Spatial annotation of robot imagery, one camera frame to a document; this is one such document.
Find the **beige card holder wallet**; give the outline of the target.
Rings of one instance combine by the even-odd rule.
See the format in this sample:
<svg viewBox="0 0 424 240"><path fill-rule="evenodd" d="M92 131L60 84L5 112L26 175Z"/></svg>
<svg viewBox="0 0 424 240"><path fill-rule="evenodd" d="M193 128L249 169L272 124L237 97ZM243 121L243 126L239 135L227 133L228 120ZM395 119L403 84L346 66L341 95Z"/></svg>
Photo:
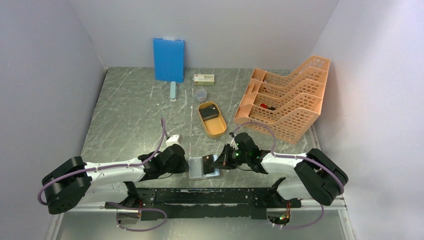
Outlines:
<svg viewBox="0 0 424 240"><path fill-rule="evenodd" d="M220 176L218 168L212 168L212 163L218 159L216 154L203 157L190 157L188 159L189 178L191 180L214 178Z"/></svg>

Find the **yellow oval tray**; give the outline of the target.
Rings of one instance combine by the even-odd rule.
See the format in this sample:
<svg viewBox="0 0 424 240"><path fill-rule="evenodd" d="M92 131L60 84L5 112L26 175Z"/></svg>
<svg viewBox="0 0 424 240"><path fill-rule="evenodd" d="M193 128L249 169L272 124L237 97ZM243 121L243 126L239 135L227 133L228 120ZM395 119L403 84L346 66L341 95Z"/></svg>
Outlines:
<svg viewBox="0 0 424 240"><path fill-rule="evenodd" d="M199 109L205 108L205 107L207 107L209 105L215 105L217 107L217 109L219 110L219 117L214 118L214 119L210 119L210 120L207 120L207 121L202 121L202 118L201 118L200 113L199 113ZM204 127L204 130L206 132L206 135L208 137L210 137L210 138L218 138L218 137L221 137L226 132L226 130L227 130L227 124L226 124L226 122L224 120L224 117L223 117L223 115L221 113L220 108L218 107L218 105L215 102L213 102L213 101L206 101L204 103L201 103L198 106L198 114L199 114L201 123L202 123L202 125Z"/></svg>

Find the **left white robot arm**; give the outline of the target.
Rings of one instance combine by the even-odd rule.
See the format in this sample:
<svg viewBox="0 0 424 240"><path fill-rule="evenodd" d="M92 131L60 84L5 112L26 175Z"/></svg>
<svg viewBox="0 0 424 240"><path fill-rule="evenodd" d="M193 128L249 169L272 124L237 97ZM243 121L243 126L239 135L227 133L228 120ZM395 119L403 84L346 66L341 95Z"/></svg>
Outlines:
<svg viewBox="0 0 424 240"><path fill-rule="evenodd" d="M143 204L135 186L137 182L188 170L185 151L178 144L119 162L85 162L76 156L42 179L40 195L44 195L45 200L41 196L37 198L51 215L92 203L115 203L132 208Z"/></svg>

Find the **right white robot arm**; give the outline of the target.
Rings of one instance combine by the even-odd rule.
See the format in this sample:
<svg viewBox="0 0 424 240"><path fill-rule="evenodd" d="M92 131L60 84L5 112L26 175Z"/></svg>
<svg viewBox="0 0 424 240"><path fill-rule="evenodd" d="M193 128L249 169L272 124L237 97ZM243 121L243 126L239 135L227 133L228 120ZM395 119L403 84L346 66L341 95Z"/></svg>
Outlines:
<svg viewBox="0 0 424 240"><path fill-rule="evenodd" d="M259 149L246 132L234 135L211 167L233 170L243 164L255 173L290 177L282 177L270 188L269 199L275 207L302 198L330 206L349 181L347 174L318 148L301 154L273 153Z"/></svg>

